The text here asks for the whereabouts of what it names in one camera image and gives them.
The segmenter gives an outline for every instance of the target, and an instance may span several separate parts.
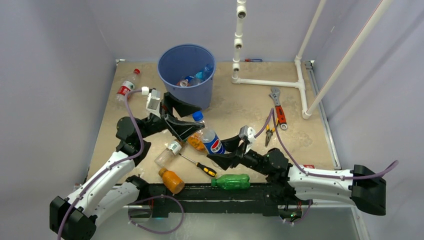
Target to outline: clear plastic bottle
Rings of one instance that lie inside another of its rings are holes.
[[[129,91],[136,89],[136,85],[140,83],[140,70],[137,68],[128,75],[122,82],[119,90],[116,92],[115,100],[119,104],[123,104],[125,101],[125,94]]]
[[[203,120],[203,114],[200,111],[193,113],[193,119],[198,123],[203,123],[204,128],[196,132],[200,137],[200,140],[204,144],[206,150],[210,154],[224,154],[225,148],[218,138],[216,132],[209,128],[205,121]]]
[[[190,85],[190,86],[196,86],[196,85],[199,85],[199,84],[201,84],[201,83],[203,83],[203,80],[202,79],[200,79],[200,78],[197,78],[197,77],[193,77],[189,82],[188,82],[188,84]]]
[[[214,66],[212,66],[211,64],[206,64],[206,66],[204,66],[204,68],[201,71],[196,73],[195,77],[198,79],[201,79],[202,81],[205,81],[212,74],[213,69],[214,69]]]
[[[168,144],[168,147],[165,148],[162,153],[154,160],[154,162],[159,165],[161,168],[164,168],[183,148],[183,143],[177,139],[173,140]]]

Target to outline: bottle label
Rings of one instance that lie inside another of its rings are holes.
[[[219,138],[216,134],[215,134],[215,137],[213,138],[212,141],[207,142],[207,143],[203,143],[203,144],[210,154],[223,154],[223,153],[225,153],[224,146],[223,146],[222,142],[219,140]]]
[[[125,94],[127,94],[129,91],[132,91],[136,88],[136,86],[134,86],[134,84],[128,80],[123,81],[122,85],[120,86],[118,92],[116,94],[121,94],[123,96],[125,96]]]
[[[178,143],[178,142],[176,142],[176,141],[172,141],[169,145],[168,145],[168,149],[169,150],[171,150],[171,152],[174,154],[174,155],[177,155],[178,154],[178,152],[181,150],[181,145]]]

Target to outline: white cable connector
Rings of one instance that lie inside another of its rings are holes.
[[[141,94],[142,95],[149,95],[149,87],[148,86],[143,86],[141,88]]]

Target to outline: gray wall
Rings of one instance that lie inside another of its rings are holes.
[[[378,4],[358,1],[318,54],[320,87]],[[387,180],[387,216],[365,216],[371,239],[422,239],[424,223],[424,2],[396,0],[323,99],[344,168],[362,164]]]
[[[205,46],[219,61],[233,59],[236,0],[88,0],[117,59],[157,61],[184,43]],[[312,60],[354,0],[329,0],[307,46]],[[292,61],[319,0],[248,0],[241,57]]]
[[[115,61],[84,0],[0,8],[0,239],[53,239],[49,204],[87,172]]]

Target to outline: pliers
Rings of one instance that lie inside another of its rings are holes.
[[[265,147],[268,147],[268,144],[271,141],[271,136],[273,135],[273,132],[276,131],[276,128],[273,127],[272,129],[270,129],[270,125],[267,124],[266,125],[266,138],[265,138]]]

